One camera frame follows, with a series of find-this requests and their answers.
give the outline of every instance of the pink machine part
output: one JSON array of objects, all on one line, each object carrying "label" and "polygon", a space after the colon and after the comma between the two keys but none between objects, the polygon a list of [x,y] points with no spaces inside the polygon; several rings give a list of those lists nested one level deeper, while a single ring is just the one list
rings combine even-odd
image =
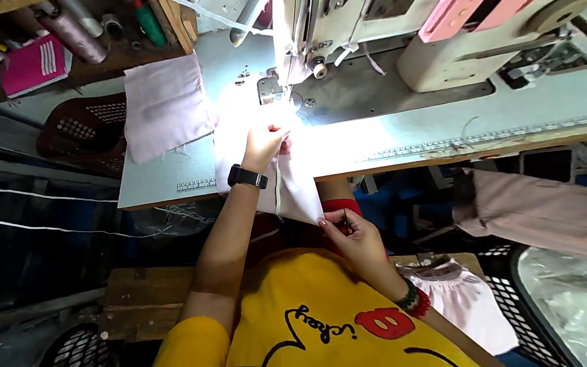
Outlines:
[{"label": "pink machine part", "polygon": [[[482,21],[476,31],[495,28],[524,9],[533,0],[501,0]],[[420,28],[418,35],[425,43],[451,38],[475,13],[483,0],[441,0]]]},{"label": "pink machine part", "polygon": [[456,35],[483,0],[441,0],[420,28],[418,35],[425,43]]},{"label": "pink machine part", "polygon": [[473,32],[485,31],[502,25],[516,13],[526,8],[533,0],[501,0],[492,12],[482,21]]}]

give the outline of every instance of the ruler markings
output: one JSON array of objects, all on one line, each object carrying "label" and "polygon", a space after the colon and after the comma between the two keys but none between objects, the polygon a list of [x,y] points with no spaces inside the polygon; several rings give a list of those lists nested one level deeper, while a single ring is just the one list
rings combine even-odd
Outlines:
[{"label": "ruler markings", "polygon": [[195,179],[194,181],[176,184],[177,193],[188,193],[204,189],[216,188],[216,178]]},{"label": "ruler markings", "polygon": [[368,161],[383,161],[387,159],[395,159],[404,155],[419,154],[422,152],[429,152],[432,150],[445,149],[454,146],[468,146],[480,142],[487,142],[491,140],[498,140],[502,138],[515,137],[519,135],[540,133],[542,131],[564,129],[567,127],[576,127],[587,125],[587,117],[575,120],[566,120],[559,122],[546,123],[543,125],[534,125],[529,127],[518,127],[515,129],[507,129],[496,131],[494,133],[484,133],[474,135],[472,137],[450,138],[445,140],[438,140],[436,142],[426,142],[421,144],[414,144],[409,146],[393,147],[390,149],[379,151],[375,154],[364,155],[357,162]]}]

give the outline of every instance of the pink notebook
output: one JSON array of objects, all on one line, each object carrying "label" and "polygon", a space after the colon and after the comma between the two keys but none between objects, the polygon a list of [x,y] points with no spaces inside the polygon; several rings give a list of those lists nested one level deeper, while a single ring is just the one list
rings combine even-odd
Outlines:
[{"label": "pink notebook", "polygon": [[10,98],[65,79],[72,68],[72,53],[53,35],[8,54],[1,85]]}]

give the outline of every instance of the light pink cloth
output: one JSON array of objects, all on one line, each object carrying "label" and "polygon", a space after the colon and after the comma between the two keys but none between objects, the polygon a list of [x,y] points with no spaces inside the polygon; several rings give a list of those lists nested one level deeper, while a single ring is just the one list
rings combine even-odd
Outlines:
[{"label": "light pink cloth", "polygon": [[266,189],[260,190],[257,211],[318,225],[323,208],[314,177],[308,170],[310,157],[307,154],[311,149],[305,144],[306,128],[296,113],[283,104],[245,106],[241,113],[223,114],[214,133],[218,193],[225,196],[230,192],[230,167],[241,163],[250,128],[257,123],[266,125],[277,121],[283,129],[291,130],[291,154],[276,155],[266,168],[264,175],[269,181]]},{"label": "light pink cloth", "polygon": [[[454,260],[445,265],[448,264],[458,265]],[[490,354],[506,353],[518,346],[518,336],[502,315],[493,291],[467,269],[461,268],[456,278],[448,280],[426,280],[417,276],[410,279],[427,293],[438,313]]]},{"label": "light pink cloth", "polygon": [[196,54],[126,70],[126,140],[143,163],[209,134],[218,117],[203,87]]},{"label": "light pink cloth", "polygon": [[587,255],[587,188],[520,174],[464,170],[474,202],[455,206],[455,224],[529,246]]}]

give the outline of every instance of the watch strap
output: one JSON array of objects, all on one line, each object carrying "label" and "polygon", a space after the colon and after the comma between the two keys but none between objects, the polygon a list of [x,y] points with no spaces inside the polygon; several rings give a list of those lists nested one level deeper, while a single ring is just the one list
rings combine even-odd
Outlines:
[{"label": "watch strap", "polygon": [[235,184],[249,184],[257,186],[260,189],[266,189],[266,184],[269,181],[268,177],[261,173],[256,173],[241,168],[239,164],[233,164],[228,175],[228,185],[230,187]]}]

